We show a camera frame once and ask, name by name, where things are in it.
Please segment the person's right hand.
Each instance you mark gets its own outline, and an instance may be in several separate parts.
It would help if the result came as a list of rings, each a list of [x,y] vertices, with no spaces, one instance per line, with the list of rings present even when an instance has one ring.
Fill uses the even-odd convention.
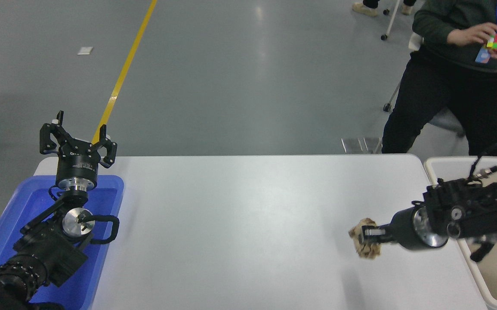
[[[447,44],[465,47],[470,44],[485,44],[497,33],[497,24],[482,23],[467,29],[454,29],[447,36]]]

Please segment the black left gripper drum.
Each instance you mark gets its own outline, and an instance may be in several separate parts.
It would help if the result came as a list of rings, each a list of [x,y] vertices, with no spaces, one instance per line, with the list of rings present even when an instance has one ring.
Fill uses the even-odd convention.
[[[99,153],[87,153],[87,149],[62,145],[59,147],[56,183],[72,178],[87,179],[95,184],[98,180]]]

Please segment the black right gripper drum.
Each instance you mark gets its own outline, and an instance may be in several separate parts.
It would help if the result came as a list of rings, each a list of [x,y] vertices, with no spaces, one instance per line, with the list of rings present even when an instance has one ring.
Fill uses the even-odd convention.
[[[426,220],[424,207],[396,212],[390,222],[392,237],[399,245],[410,251],[431,249],[430,230],[427,228]]]

